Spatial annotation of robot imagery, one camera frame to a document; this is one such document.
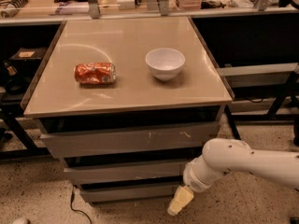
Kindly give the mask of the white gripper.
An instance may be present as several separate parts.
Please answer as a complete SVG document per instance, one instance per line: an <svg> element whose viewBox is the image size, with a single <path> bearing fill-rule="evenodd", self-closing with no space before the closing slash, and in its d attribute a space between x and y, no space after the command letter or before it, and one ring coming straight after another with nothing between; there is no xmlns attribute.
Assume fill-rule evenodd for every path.
<svg viewBox="0 0 299 224"><path fill-rule="evenodd" d="M194 197L193 192L203 192L215 182L231 175L230 171L217 171L209 167L204 158L200 156L188 162L183 171L183 182L187 186L179 186L174 198L170 202L167 212L176 216Z"/></svg>

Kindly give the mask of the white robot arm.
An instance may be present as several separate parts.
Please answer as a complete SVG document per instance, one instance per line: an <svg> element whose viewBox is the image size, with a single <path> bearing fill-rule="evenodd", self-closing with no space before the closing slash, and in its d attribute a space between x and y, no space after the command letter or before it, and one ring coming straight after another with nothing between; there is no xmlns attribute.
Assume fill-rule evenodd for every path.
<svg viewBox="0 0 299 224"><path fill-rule="evenodd" d="M185 165L183 186L176 190L168 214L177 215L190 203L195 192L203 192L235 172L299 189L299 153L252 149L236 139L211 139L204 144L202 154Z"/></svg>

